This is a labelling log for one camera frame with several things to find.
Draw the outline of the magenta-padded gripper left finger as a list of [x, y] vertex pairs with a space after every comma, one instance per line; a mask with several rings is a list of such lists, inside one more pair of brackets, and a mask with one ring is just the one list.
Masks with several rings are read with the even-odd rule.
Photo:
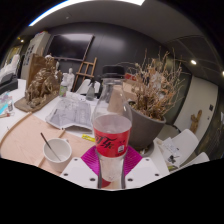
[[81, 157], [74, 157], [61, 173], [61, 177], [84, 188], [100, 186], [100, 162], [96, 147], [91, 147]]

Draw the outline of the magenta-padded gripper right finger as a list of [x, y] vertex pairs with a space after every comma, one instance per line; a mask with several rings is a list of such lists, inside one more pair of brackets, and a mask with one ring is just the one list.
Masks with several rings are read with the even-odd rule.
[[162, 178], [150, 157], [142, 157], [131, 146], [123, 161], [123, 188], [140, 188]]

